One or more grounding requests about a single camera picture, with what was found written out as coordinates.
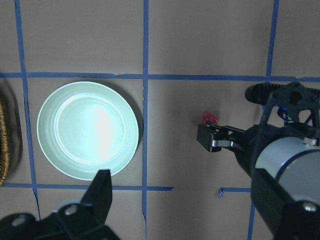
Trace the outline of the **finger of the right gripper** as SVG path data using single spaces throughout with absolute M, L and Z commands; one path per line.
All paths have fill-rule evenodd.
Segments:
M 248 87 L 245 90 L 244 96 L 247 101 L 258 104 L 265 105 L 270 93 L 282 88 L 284 85 L 282 84 L 274 84 L 274 83 L 258 83 Z
M 229 125 L 220 126 L 211 121 L 199 124 L 196 140 L 211 153 L 227 149 L 233 153 L 244 153 L 250 142 L 250 132 Z

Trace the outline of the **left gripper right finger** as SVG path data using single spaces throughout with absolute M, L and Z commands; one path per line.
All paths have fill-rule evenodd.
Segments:
M 112 204 L 112 178 L 109 169 L 99 170 L 96 173 L 80 204 L 98 223 L 105 224 Z

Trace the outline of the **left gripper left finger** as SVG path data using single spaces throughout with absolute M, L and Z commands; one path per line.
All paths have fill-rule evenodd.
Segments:
M 32 240 L 38 233 L 38 222 L 30 213 L 14 213 L 0 220 L 1 240 Z

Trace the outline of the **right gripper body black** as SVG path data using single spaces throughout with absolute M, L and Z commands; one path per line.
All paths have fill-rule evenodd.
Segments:
M 304 123 L 254 125 L 238 163 L 249 176 L 264 169 L 274 179 L 305 179 L 320 172 L 320 129 Z

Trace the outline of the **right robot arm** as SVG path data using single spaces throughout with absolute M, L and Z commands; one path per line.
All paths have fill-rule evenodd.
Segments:
M 218 125 L 204 112 L 197 141 L 211 153 L 227 149 L 251 179 L 250 196 L 276 240 L 320 237 L 320 92 L 299 82 L 259 83 L 245 98 L 261 105 L 259 124 Z

